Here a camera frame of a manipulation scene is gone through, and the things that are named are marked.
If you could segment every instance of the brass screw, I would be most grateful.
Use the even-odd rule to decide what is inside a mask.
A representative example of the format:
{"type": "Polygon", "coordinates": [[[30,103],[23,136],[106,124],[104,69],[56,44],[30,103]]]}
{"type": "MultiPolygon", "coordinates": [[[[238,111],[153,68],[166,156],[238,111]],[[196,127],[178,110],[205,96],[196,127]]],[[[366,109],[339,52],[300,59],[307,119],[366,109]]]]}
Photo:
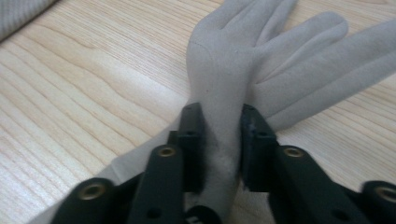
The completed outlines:
{"type": "Polygon", "coordinates": [[[106,187],[105,185],[101,183],[93,183],[90,184],[89,186],[85,187],[78,193],[78,197],[81,200],[88,201],[92,199],[99,198],[106,192],[106,187]]]}
{"type": "Polygon", "coordinates": [[[290,157],[302,157],[304,155],[304,153],[300,149],[294,147],[285,148],[283,151],[287,156],[290,157]]]}
{"type": "Polygon", "coordinates": [[[375,193],[388,202],[396,203],[396,189],[377,187],[375,188],[375,193]]]}
{"type": "Polygon", "coordinates": [[[175,155],[175,154],[176,154],[176,151],[175,151],[173,148],[171,148],[171,147],[165,147],[165,148],[161,149],[161,150],[158,152],[158,154],[159,154],[161,157],[170,157],[170,156],[175,155]]]}

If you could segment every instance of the gray fabric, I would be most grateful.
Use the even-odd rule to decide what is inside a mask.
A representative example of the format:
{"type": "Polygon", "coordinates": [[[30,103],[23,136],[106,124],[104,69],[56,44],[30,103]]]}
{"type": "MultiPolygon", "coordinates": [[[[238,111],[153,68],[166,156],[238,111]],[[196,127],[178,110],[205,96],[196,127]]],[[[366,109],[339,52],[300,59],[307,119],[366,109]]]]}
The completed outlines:
{"type": "MultiPolygon", "coordinates": [[[[187,49],[189,103],[200,102],[205,115],[207,176],[203,193],[187,196],[189,206],[209,206],[227,220],[238,204],[230,222],[271,221],[263,194],[239,190],[233,203],[243,103],[258,107],[281,130],[396,71],[396,21],[342,39],[345,20],[323,13],[279,34],[295,2],[228,0],[195,27],[187,49]]],[[[99,176],[119,184],[139,174],[150,151],[177,125],[178,119],[99,176]]],[[[53,211],[32,223],[48,223],[53,211]]]]}
{"type": "Polygon", "coordinates": [[[0,0],[0,41],[56,0],[0,0]]]}

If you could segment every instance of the light wood grain surface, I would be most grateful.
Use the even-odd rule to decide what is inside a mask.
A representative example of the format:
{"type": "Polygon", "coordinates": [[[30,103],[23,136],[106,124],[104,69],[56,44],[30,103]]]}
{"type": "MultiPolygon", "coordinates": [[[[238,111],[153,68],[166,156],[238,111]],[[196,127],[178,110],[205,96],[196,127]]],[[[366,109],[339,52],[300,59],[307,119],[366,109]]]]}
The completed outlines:
{"type": "MultiPolygon", "coordinates": [[[[185,51],[221,1],[61,0],[0,44],[0,223],[25,223],[167,126],[189,95],[185,51]]],[[[350,33],[396,18],[396,1],[303,0],[350,33]]],[[[396,183],[396,76],[279,133],[337,182],[396,183]]]]}

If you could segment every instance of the black plastic part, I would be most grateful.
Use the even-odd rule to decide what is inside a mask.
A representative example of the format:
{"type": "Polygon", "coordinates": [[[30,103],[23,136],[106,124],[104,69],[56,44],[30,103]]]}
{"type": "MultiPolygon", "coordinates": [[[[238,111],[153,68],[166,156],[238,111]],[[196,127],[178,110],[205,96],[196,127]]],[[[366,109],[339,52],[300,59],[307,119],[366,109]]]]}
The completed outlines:
{"type": "Polygon", "coordinates": [[[268,192],[273,181],[272,158],[279,146],[276,135],[262,115],[244,105],[241,117],[242,179],[250,191],[268,192]]]}
{"type": "Polygon", "coordinates": [[[64,199],[51,223],[124,223],[140,176],[137,175],[116,187],[111,181],[103,178],[81,182],[64,199]]]}
{"type": "Polygon", "coordinates": [[[306,151],[279,147],[274,166],[300,223],[370,223],[306,151]]]}
{"type": "Polygon", "coordinates": [[[181,113],[177,145],[184,155],[184,191],[200,192],[204,187],[204,115],[199,103],[186,105],[181,113]]]}
{"type": "Polygon", "coordinates": [[[221,219],[212,209],[197,205],[191,208],[185,216],[185,224],[221,224],[221,219]]]}
{"type": "Polygon", "coordinates": [[[174,145],[152,150],[128,224],[183,223],[183,153],[174,145]]]}
{"type": "Polygon", "coordinates": [[[92,178],[86,180],[75,187],[64,200],[51,223],[106,223],[107,216],[112,209],[114,193],[114,186],[107,179],[92,178]]]}
{"type": "Polygon", "coordinates": [[[396,223],[396,186],[385,181],[369,181],[363,186],[361,208],[373,223],[396,223]]]}

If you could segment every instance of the screw hole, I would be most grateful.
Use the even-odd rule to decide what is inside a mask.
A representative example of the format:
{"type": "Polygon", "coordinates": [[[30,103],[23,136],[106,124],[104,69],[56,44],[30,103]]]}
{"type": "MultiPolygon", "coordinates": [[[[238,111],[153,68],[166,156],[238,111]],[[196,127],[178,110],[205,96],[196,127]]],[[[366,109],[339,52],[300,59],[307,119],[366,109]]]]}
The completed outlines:
{"type": "Polygon", "coordinates": [[[99,198],[106,191],[106,187],[101,183],[93,183],[89,186],[85,187],[78,193],[78,197],[81,200],[92,200],[95,198],[99,198]]]}
{"type": "Polygon", "coordinates": [[[302,157],[304,153],[298,149],[293,147],[288,147],[284,150],[285,154],[290,157],[302,157]]]}
{"type": "Polygon", "coordinates": [[[175,150],[171,147],[165,147],[158,152],[158,154],[162,157],[170,157],[173,156],[175,153],[175,150]]]}
{"type": "Polygon", "coordinates": [[[147,213],[148,218],[159,218],[162,214],[161,209],[159,208],[150,208],[147,213]]]}
{"type": "Polygon", "coordinates": [[[350,220],[350,217],[347,215],[347,213],[345,213],[344,211],[341,211],[339,209],[332,210],[332,215],[341,221],[349,221],[350,220]]]}
{"type": "Polygon", "coordinates": [[[375,192],[384,200],[390,203],[396,203],[396,189],[390,189],[385,187],[377,187],[375,192]]]}

